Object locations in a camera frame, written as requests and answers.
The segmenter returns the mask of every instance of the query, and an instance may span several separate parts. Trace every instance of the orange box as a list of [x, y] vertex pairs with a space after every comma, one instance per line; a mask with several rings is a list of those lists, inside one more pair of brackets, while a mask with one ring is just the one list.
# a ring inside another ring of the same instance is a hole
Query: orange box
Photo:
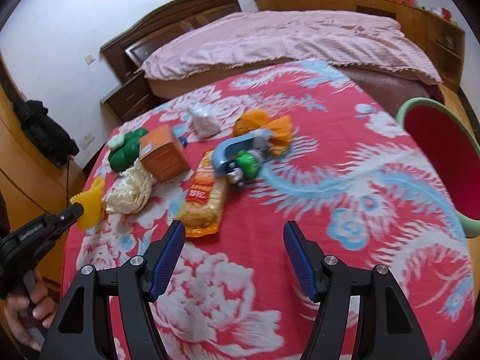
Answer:
[[140, 138], [140, 161], [161, 183], [170, 181], [190, 169], [182, 144], [167, 125], [162, 125]]

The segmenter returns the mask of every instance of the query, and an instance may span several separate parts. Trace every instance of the wall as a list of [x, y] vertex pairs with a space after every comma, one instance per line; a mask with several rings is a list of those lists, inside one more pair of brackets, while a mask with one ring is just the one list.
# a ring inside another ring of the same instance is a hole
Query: wall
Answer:
[[470, 26], [452, 0], [416, 0], [420, 7], [426, 9], [444, 7], [452, 12], [452, 19], [465, 30], [465, 64], [461, 88], [465, 92], [477, 118], [480, 119], [480, 44]]
[[[169, 1], [22, 0], [0, 32], [0, 52], [19, 90], [42, 100], [77, 142], [95, 137], [75, 157], [81, 167], [117, 126], [99, 104], [118, 85], [99, 48]], [[244, 11], [257, 10], [254, 0], [239, 1]], [[95, 62], [88, 66], [89, 54]]]

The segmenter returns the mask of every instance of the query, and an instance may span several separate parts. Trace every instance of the human hand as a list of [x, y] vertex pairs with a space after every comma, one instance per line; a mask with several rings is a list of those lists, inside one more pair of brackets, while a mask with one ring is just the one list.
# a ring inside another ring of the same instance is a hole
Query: human hand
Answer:
[[[48, 290], [42, 281], [42, 275], [36, 271], [34, 275], [37, 283], [30, 292], [30, 299], [37, 306], [33, 310], [33, 317], [38, 321], [42, 321], [43, 327], [49, 329], [57, 310], [57, 305], [48, 296]], [[18, 312], [26, 310], [29, 303], [30, 300], [27, 297], [8, 294], [5, 299], [5, 317], [13, 336], [18, 342], [40, 351], [42, 347], [34, 341], [27, 328], [22, 325], [18, 318]]]

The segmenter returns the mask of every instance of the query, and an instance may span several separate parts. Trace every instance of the light blue plastic object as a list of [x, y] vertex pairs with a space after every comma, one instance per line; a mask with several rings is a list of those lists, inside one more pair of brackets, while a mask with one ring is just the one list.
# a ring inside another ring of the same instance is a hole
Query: light blue plastic object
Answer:
[[[169, 285], [177, 261], [185, 244], [185, 226], [181, 221], [173, 221], [163, 238], [153, 242], [145, 252], [147, 269], [152, 272], [151, 280], [147, 279], [151, 288], [150, 298], [154, 302], [164, 294]], [[152, 256], [159, 256], [157, 261]]]
[[221, 142], [212, 153], [212, 166], [217, 177], [228, 173], [231, 160], [240, 150], [246, 152], [251, 149], [264, 150], [270, 146], [268, 140], [273, 136], [267, 128], [259, 128], [248, 134], [230, 138]]
[[285, 244], [286, 252], [289, 255], [290, 262], [295, 270], [298, 283], [303, 293], [308, 296], [312, 302], [317, 302], [320, 294], [315, 286], [314, 269], [303, 251], [290, 222], [285, 223], [285, 226], [283, 226], [283, 243]]

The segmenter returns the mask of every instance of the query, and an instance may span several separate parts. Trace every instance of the yellow sponge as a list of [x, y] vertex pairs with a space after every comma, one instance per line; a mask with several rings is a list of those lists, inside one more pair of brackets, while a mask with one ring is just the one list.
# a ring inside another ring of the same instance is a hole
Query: yellow sponge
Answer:
[[77, 224], [81, 231], [97, 225], [103, 217], [102, 197], [105, 180], [97, 177], [88, 191], [79, 193], [70, 199], [70, 203], [80, 203], [83, 206], [83, 215], [78, 218]]

